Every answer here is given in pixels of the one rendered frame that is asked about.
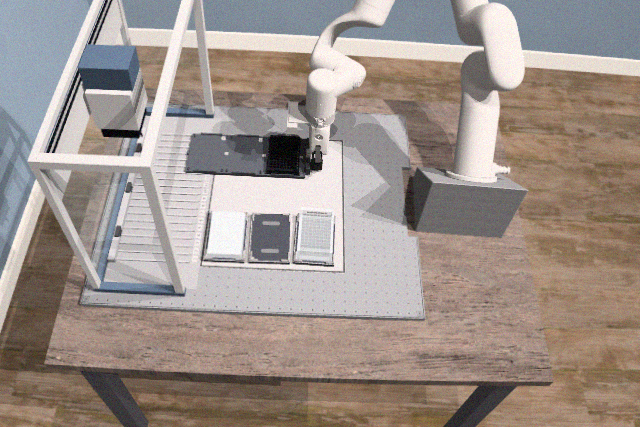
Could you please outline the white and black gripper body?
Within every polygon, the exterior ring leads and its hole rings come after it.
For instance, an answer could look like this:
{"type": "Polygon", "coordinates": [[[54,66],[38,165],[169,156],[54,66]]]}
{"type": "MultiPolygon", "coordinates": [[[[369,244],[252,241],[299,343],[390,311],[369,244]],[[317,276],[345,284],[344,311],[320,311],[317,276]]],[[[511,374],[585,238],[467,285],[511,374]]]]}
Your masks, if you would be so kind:
{"type": "Polygon", "coordinates": [[[323,155],[328,154],[330,125],[332,123],[323,126],[322,128],[318,128],[311,123],[309,124],[309,147],[311,154],[313,154],[312,152],[315,151],[316,145],[321,146],[320,149],[323,155]]]}

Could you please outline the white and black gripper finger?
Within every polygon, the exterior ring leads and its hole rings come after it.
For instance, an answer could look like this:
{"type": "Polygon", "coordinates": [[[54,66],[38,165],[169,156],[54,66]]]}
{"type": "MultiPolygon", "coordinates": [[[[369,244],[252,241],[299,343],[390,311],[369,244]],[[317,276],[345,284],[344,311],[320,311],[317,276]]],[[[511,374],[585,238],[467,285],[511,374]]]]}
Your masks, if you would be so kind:
{"type": "Polygon", "coordinates": [[[320,151],[320,145],[316,145],[316,150],[312,152],[312,159],[310,163],[310,170],[322,170],[323,160],[322,152],[320,151]],[[315,158],[314,158],[315,154],[315,158]]]}

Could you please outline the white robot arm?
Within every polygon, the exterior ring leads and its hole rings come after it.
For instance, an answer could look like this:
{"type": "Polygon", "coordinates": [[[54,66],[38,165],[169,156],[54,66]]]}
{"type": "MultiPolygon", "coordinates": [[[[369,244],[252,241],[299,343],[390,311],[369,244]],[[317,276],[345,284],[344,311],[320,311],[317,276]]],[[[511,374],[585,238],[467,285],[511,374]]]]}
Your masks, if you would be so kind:
{"type": "MultiPolygon", "coordinates": [[[[395,0],[356,0],[352,9],[332,21],[312,51],[306,107],[288,103],[287,134],[298,123],[322,128],[335,118],[337,98],[358,88],[364,67],[332,49],[337,37],[353,27],[380,28],[395,0]]],[[[517,88],[524,77],[524,59],[511,11],[488,0],[451,0],[458,35],[484,50],[469,54],[461,67],[461,105],[453,170],[446,176],[469,182],[494,183],[509,167],[493,162],[500,102],[498,91],[517,88]],[[484,4],[486,3],[486,4],[484,4]],[[494,91],[492,91],[494,90],[494,91]]]]}

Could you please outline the black well plate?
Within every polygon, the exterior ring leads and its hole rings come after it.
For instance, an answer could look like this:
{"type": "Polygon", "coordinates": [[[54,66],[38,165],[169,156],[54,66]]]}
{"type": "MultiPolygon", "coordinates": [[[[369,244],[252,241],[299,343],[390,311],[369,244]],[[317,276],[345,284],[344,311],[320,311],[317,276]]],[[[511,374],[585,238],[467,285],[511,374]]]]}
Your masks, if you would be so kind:
{"type": "Polygon", "coordinates": [[[299,176],[300,140],[297,136],[270,135],[267,174],[299,176]]]}

